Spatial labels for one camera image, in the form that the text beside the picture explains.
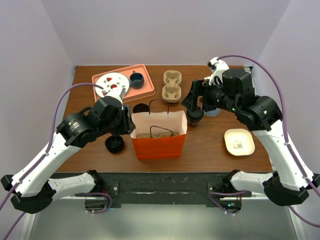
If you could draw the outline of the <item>single cardboard cup carrier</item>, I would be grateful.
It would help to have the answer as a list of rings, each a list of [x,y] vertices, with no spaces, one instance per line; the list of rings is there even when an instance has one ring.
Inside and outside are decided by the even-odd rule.
[[[136,139],[143,139],[143,138],[164,138],[164,137],[175,137],[178,136],[179,133],[176,131],[170,132],[170,131],[166,131],[166,132],[161,132],[161,133],[146,133],[146,134],[140,134],[137,135],[135,138]]]

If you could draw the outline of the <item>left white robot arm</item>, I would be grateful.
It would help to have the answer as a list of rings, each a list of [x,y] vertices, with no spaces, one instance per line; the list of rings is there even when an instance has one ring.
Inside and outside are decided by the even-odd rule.
[[[106,134],[130,134],[134,129],[130,107],[112,97],[100,98],[92,107],[69,114],[57,126],[52,141],[23,170],[1,178],[13,207],[35,214],[63,197],[87,193],[99,196],[105,182],[95,170],[60,179],[52,175],[88,143]]]

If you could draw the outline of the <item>orange paper bag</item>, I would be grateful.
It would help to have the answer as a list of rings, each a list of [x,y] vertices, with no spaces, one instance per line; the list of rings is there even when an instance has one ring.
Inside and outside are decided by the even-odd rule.
[[[140,161],[177,159],[181,156],[187,129],[187,117],[183,110],[171,111],[166,102],[166,111],[153,112],[153,99],[147,111],[131,114],[135,129],[130,134],[135,155]]]

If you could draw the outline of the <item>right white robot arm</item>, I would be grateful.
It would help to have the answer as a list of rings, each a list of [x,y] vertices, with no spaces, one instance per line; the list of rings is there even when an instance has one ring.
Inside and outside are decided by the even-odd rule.
[[[319,187],[320,176],[304,164],[289,139],[285,139],[284,116],[275,100],[258,96],[251,75],[241,68],[225,70],[208,80],[194,80],[181,104],[187,109],[188,123],[195,126],[204,112],[213,109],[234,113],[262,143],[275,171],[248,173],[233,170],[223,179],[224,195],[233,197],[240,191],[265,194],[278,206],[300,205],[312,186]]]

